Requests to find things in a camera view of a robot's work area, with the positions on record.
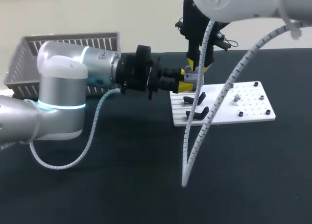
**white pegboard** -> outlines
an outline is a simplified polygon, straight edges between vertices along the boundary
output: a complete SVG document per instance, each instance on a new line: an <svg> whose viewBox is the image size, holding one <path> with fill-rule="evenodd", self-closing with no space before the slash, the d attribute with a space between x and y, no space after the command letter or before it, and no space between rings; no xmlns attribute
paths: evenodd
<svg viewBox="0 0 312 224"><path fill-rule="evenodd" d="M229 91L220 106L214 120L213 125L232 124L232 123L247 123L247 122L265 122L273 121L275 113L271 107L268 97L263 89L261 82L258 81L258 86L254 86L255 82L239 82L235 83L234 87ZM202 92L205 92L206 98L197 106L196 112L202 112L208 106L212 106L219 95L224 84L203 85ZM234 102L234 96L238 94L241 100ZM186 126L187 118L186 111L190 111L192 105L184 104L183 97L194 97L195 92L183 92L174 94L170 92L170 100L172 107L172 115L175 126ZM243 112L243 116L238 116L239 112ZM203 121L194 120L192 125L202 125Z"/></svg>

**coiled cable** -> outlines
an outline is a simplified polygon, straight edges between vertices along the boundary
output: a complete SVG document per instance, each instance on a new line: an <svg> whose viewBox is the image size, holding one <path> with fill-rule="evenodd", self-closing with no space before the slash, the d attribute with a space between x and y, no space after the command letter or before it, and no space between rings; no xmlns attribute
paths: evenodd
<svg viewBox="0 0 312 224"><path fill-rule="evenodd" d="M195 91L195 98L194 98L194 102L193 102L193 105L192 105L192 108L191 108L189 119L187 121L187 125L186 125L186 128L185 128L185 133L184 133L184 140L183 140L182 177L184 175L184 171L186 169L186 165L187 165L187 161L188 161L189 135L190 135L192 121L193 121L194 113L195 113L196 106L197 106L197 103L198 103L201 87L204 84L204 63L205 63L205 57L206 57L206 50L207 50L209 37L210 37L211 31L212 31L212 29L214 27L214 24L215 24L214 20L210 20L209 21L208 26L206 28L206 32L204 34L203 42L201 44L200 58L199 58L199 67L198 67L198 80L197 80L197 86L196 86L196 91Z"/></svg>
<svg viewBox="0 0 312 224"><path fill-rule="evenodd" d="M255 54L260 50L261 47L263 47L265 44L267 44L268 42L270 42L272 39L276 38L277 36L284 34L290 30L293 29L293 27L297 27L297 28L304 28L304 27L311 27L311 23L308 22L302 22L302 21L298 21L295 22L292 25L284 25L278 29L275 29L274 31L272 31L271 33L269 33L268 35L266 35L265 37L263 37L262 39L260 39L248 52L247 54L240 60L240 62L237 64L237 66L235 67L235 69L233 70L233 72L230 74L229 78L227 79L226 83L224 84L221 92L219 93L217 99L215 100L212 109L209 111L209 113L207 114L206 118L204 119L204 123L203 126L196 138L196 141L192 147L191 150L191 155L189 157L189 159L187 160L187 165L186 168L183 169L183 174L182 174L182 186L185 187L187 185L187 182L189 180L190 177L190 173L192 170L192 167L194 165L196 156L198 154L198 151L200 149L200 146L210 128L211 122L213 121L215 115L218 112L218 109L220 107L220 105L222 104L224 98L226 97L226 95L228 94L228 91L231 88L231 85L233 83L235 83L236 79L238 78L239 74L243 71L243 69L247 66L247 64L249 63L249 61L255 56Z"/></svg>
<svg viewBox="0 0 312 224"><path fill-rule="evenodd" d="M50 164L47 164L45 163L37 154L36 150L35 150L35 147L34 147L34 143L33 142L30 142L29 143L29 146L30 146L30 150L34 156L34 158L36 159L36 161L41 164L43 167L46 167L48 169L54 169L54 170L64 170L64 169L69 169L73 166L75 166L76 164L78 164L83 158L84 156L87 154L90 146L91 146L91 143L92 143L92 139L93 139L93 136L94 136L94 133L95 133L95 130L96 130L96 126L97 126L97 122L98 122L98 115L99 115L99 112L101 110L101 107L102 107L102 104L104 102L104 100L111 94L113 93L120 93L120 89L111 89L109 91L107 91L103 96L102 98L100 99L100 101L98 102L98 105L97 105L97 109L96 109L96 112L94 114L94 119L93 119L93 124L92 124L92 128L91 128L91 132L90 132L90 136L89 136L89 139L88 139L88 143L84 149L84 151L81 153L81 155L76 159L74 160L73 162L71 162L70 164L67 164L67 165L62 165L62 166L54 166L54 165L50 165Z"/></svg>

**cable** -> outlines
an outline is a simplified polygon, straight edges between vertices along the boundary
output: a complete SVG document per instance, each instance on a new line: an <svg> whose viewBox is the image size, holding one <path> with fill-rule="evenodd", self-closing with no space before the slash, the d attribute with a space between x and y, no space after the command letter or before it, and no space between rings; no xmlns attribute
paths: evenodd
<svg viewBox="0 0 312 224"><path fill-rule="evenodd" d="M302 35L302 32L299 28L297 28L292 23L291 19L288 17L288 14L286 12L285 0L277 0L277 10L279 12L279 15L281 16L281 19L289 27L289 30L291 31L292 38L294 40L299 39Z"/></svg>
<svg viewBox="0 0 312 224"><path fill-rule="evenodd" d="M215 24L214 20L209 21L208 26L206 28L206 32L204 34L202 46L200 49L198 80L197 80L195 98L194 98L194 102L191 108L191 112L190 112L189 119L187 121L187 125L185 128L185 133L184 133L183 153L182 153L182 177L184 175L184 171L186 169L187 160L188 160L188 141L189 141L189 134L190 134L191 126L192 126L192 121L193 121L195 109L198 103L200 90L201 90L202 85L204 84L204 63L205 63L208 40L209 40L210 33L213 29L214 24Z"/></svg>
<svg viewBox="0 0 312 224"><path fill-rule="evenodd" d="M212 109L209 111L208 115L206 116L205 120L204 120L204 124L196 138L195 144L192 148L191 151L191 157L189 158L188 162L187 162L187 166L185 169L185 173L182 176L182 186L186 186L192 167L194 165L194 161L196 159L196 156L198 154L199 148L209 130L209 127L211 125L211 122L213 121L220 105L222 104L224 98L226 97L226 95L228 94L228 91L231 88L231 84L233 84L235 82L235 80L237 79L237 77L239 76L239 74L242 72L242 70L245 68L245 66L248 64L248 62L255 56L255 54L260 50L261 47L263 47L265 44L267 44L269 41L271 41L272 39L276 38L277 36L284 34L285 32L288 32L290 30L292 30L293 26L299 27L299 28L303 28L303 27L311 27L311 23L307 23L307 22L296 22L293 25L284 25L274 31L272 31L271 33L269 33L268 35L266 35L265 37L263 37L262 39L260 39L248 52L247 54L240 60L240 62L237 64L237 66L235 67L235 69L233 70L233 72L230 74L228 80L226 81L226 83L224 84L220 94L218 95L216 101L213 104Z"/></svg>
<svg viewBox="0 0 312 224"><path fill-rule="evenodd" d="M226 42L227 44L231 45L232 47L238 47L238 46L239 46L238 42L236 42L236 41L234 41L234 40L228 40L228 39L226 39L226 37L221 33L221 31L219 31L218 33L220 34L221 38L224 38L224 40L225 40L225 42Z"/></svg>
<svg viewBox="0 0 312 224"><path fill-rule="evenodd" d="M9 148L10 146L13 146L14 144L16 144L16 142L5 143L3 145L0 145L0 151L5 150L5 149Z"/></svg>
<svg viewBox="0 0 312 224"><path fill-rule="evenodd" d="M96 126L97 126L97 121L98 121L98 115L99 115L99 112L100 112L100 109L102 107L102 104L104 102L104 100L111 94L113 93L120 93L120 89L111 89L109 91L107 91L103 96L102 98L100 99L100 101L98 102L98 105L97 105L97 109L96 109L96 112L94 114L94 119L93 119L93 124L92 124L92 128L91 128L91 132L90 132L90 136L89 136L89 140L88 140L88 143L84 149L84 151L82 152L82 154L73 162L71 162L70 164L67 164L67 165L62 165L62 166L54 166L54 165L49 165L47 163L45 163L43 160L40 159L40 157L38 156L36 150L35 150L35 147L34 147L34 143L31 142L29 143L29 146L30 146L30 150L33 154L33 156L35 157L36 161L41 164L42 166L48 168L48 169L54 169L54 170L64 170L64 169L69 169L73 166L75 166L76 164L78 164L83 158L84 156L87 154L90 146L91 146L91 143L92 143L92 139L93 139L93 136L94 136L94 133L95 133L95 129L96 129Z"/></svg>

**black peg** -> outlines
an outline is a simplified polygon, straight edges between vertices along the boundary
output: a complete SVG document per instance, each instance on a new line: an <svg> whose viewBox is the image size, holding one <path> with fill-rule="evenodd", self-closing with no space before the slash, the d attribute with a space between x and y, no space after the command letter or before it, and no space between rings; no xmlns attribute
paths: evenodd
<svg viewBox="0 0 312 224"><path fill-rule="evenodd" d="M190 116L190 111L186 111L186 117L187 119ZM204 120L204 118L207 116L209 113L209 107L205 107L204 110L201 113L194 113L193 120Z"/></svg>
<svg viewBox="0 0 312 224"><path fill-rule="evenodd" d="M201 103L203 103L205 98L206 98L206 93L205 92L201 93L201 95L198 98L197 105L200 105ZM183 100L184 100L184 104L193 104L194 102L194 98L189 97L189 96L184 96Z"/></svg>

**black connector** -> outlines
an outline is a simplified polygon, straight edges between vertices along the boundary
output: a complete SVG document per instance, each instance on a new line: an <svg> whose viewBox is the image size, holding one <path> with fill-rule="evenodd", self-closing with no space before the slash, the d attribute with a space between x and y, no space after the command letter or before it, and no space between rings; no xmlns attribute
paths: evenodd
<svg viewBox="0 0 312 224"><path fill-rule="evenodd" d="M187 119L190 116L190 111L186 111L186 117ZM193 120L204 120L204 118L207 116L207 114L209 113L209 107L205 107L204 110L201 113L194 113L194 117Z"/></svg>
<svg viewBox="0 0 312 224"><path fill-rule="evenodd" d="M128 55L119 61L116 68L116 84L121 86L121 92L127 89L149 91L149 99L159 89L178 92L179 82L184 79L181 71L163 68L160 59L151 59L151 48L139 45L135 55Z"/></svg>
<svg viewBox="0 0 312 224"><path fill-rule="evenodd" d="M200 105L201 103L203 103L205 98L206 98L206 93L205 92L201 93L201 95L198 98L197 105ZM194 98L189 97L189 96L184 96L183 100L184 100L184 104L193 104L194 102Z"/></svg>

